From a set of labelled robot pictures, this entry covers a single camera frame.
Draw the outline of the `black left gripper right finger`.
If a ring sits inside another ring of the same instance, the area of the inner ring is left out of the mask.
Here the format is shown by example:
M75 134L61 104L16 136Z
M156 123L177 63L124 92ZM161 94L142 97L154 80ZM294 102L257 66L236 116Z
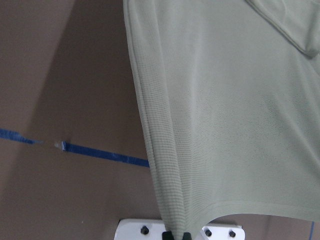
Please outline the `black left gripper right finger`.
M184 232L182 240L192 240L192 235L189 232Z

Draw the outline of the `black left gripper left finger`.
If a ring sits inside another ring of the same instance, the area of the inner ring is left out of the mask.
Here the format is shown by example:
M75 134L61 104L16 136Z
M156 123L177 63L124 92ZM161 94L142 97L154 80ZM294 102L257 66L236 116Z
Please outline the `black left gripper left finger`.
M161 234L162 240L173 240L173 234L171 231L164 231Z

